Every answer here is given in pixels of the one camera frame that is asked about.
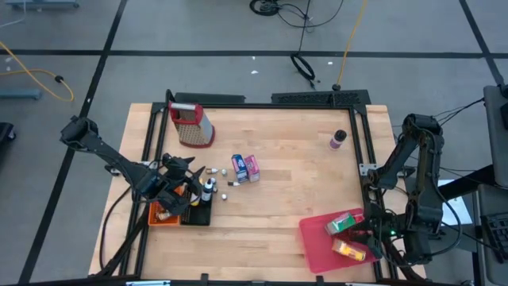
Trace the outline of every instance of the cardboard box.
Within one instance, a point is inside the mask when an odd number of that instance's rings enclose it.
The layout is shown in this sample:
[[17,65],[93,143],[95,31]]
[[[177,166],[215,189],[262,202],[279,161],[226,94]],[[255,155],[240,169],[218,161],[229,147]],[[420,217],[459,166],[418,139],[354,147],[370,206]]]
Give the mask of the cardboard box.
[[260,180],[260,167],[257,165],[254,155],[245,157],[248,179],[252,182]]
[[237,174],[238,183],[243,183],[248,180],[247,166],[245,166],[244,158],[240,154],[235,154],[231,157],[233,162],[233,169]]

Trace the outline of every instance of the wooden table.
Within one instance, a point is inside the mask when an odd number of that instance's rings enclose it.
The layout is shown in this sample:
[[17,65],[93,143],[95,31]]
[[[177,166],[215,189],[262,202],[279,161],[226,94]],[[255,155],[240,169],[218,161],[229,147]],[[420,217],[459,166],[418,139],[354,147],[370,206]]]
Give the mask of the wooden table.
[[[141,158],[150,110],[151,104],[136,103],[130,107],[120,147],[120,153],[130,160]],[[210,227],[151,227],[142,277],[198,280],[202,273],[209,273],[211,280],[315,281],[316,275],[306,266],[298,238],[299,220],[363,206],[351,136],[339,151],[328,149],[328,142],[337,129],[351,134],[348,111],[206,109],[206,115],[217,131],[211,148],[190,149],[181,145],[174,125],[169,123],[164,153],[196,156],[190,165],[194,170],[203,165],[228,168],[230,180],[234,178],[231,155],[254,154],[260,165],[261,180],[228,187],[227,179],[217,174],[218,194],[225,193],[228,199],[222,201],[219,195],[214,196]],[[368,120],[375,156],[382,164],[394,148],[387,107],[368,106]],[[357,115],[356,121],[367,162],[360,116]],[[105,214],[127,186],[123,178],[112,179]],[[402,181],[399,187],[404,188]],[[387,208],[402,213],[407,198],[393,190],[385,194],[384,201]],[[105,261],[125,238],[130,209],[130,199],[124,199],[110,217]],[[90,273],[99,270],[99,238]],[[137,242],[133,244],[128,272],[133,272],[137,245]],[[383,275],[389,277],[385,261],[382,266]],[[422,266],[414,270],[425,276]],[[328,282],[375,280],[372,264],[322,275]]]

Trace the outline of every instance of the orange container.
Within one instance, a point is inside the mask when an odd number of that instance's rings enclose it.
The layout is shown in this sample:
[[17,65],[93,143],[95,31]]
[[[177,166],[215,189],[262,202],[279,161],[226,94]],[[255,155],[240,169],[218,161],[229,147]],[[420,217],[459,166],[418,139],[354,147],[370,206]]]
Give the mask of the orange container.
[[[183,187],[178,187],[175,192],[179,195],[183,194]],[[150,210],[148,212],[148,225],[149,226],[179,226],[180,225],[180,216],[171,216],[164,221],[160,221],[156,214],[158,212],[164,211],[160,203],[154,202],[150,203]]]

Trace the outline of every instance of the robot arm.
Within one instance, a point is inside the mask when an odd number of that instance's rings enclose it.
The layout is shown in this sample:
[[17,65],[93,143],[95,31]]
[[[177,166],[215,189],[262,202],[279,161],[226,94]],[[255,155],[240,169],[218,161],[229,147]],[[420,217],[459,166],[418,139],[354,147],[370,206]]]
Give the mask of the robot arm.
[[71,122],[61,131],[60,140],[78,152],[93,153],[101,157],[113,168],[122,173],[136,192],[146,199],[158,201],[173,215],[182,214],[189,202],[174,192],[187,183],[187,191],[201,195],[201,184],[198,181],[205,167],[200,168],[192,176],[186,176],[189,163],[194,158],[171,157],[164,154],[162,165],[167,168],[164,174],[159,170],[127,160],[115,149],[107,145],[98,135],[97,124],[88,118],[71,118]]
[[405,214],[381,211],[380,206],[369,201],[365,223],[357,227],[369,230],[374,239],[385,245],[391,243],[391,237],[403,238],[404,261],[409,264],[426,264],[432,260],[428,236],[439,232],[443,216],[443,202],[436,190],[443,144],[442,129],[436,119],[410,114],[404,119],[402,135],[385,165],[368,170],[364,180],[363,190],[393,189],[397,173],[415,148],[420,148],[416,187],[407,190]]

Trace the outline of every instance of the gray floor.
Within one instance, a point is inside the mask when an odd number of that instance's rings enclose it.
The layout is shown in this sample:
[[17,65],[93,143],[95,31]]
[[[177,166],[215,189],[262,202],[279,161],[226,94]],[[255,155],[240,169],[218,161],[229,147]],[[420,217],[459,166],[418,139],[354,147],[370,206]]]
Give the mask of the gray floor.
[[[24,23],[0,29],[0,41],[11,48],[99,50],[119,2],[87,0],[81,1],[77,10],[29,11]],[[303,8],[306,1],[292,3]],[[313,1],[313,21],[328,18],[337,4]],[[468,0],[468,4],[491,51],[508,52],[502,30],[508,24],[503,12],[508,4],[503,0]],[[360,1],[345,0],[334,21],[305,35],[303,50],[344,50],[359,8]],[[20,16],[20,11],[0,5],[0,22]],[[248,0],[129,0],[113,49],[295,50],[300,33],[277,17],[253,14]],[[456,0],[369,1],[352,51],[481,52]],[[6,58],[0,57],[0,72],[8,67],[17,70],[13,61],[4,61]],[[39,101],[0,101],[0,122],[12,122],[18,129],[18,139],[3,158],[0,171],[0,284],[16,283],[19,278],[64,158],[59,132],[79,113],[98,63],[98,56],[20,59],[28,67],[64,76],[76,100],[60,102],[44,95]],[[329,90],[337,79],[341,58],[307,60],[321,80],[317,89]],[[507,77],[508,60],[496,60],[496,64]],[[67,96],[51,78],[40,78],[59,95]],[[343,78],[344,89],[368,89],[374,104],[388,105],[394,125],[408,113],[437,114],[472,102],[482,97],[483,86],[492,84],[484,59],[349,58]],[[0,86],[35,84],[25,75],[16,75],[0,77]],[[274,92],[310,91],[287,57],[109,56],[89,117],[98,123],[105,140],[117,148],[129,104],[159,101],[167,88],[241,94],[248,102],[269,102]],[[471,169],[491,162],[482,105],[447,123],[444,138],[443,166]],[[95,157],[75,155],[32,281],[87,274],[110,184],[102,166]],[[443,172],[441,177],[454,175]],[[461,250],[438,257],[426,267],[428,276],[450,283],[471,279],[470,257]]]

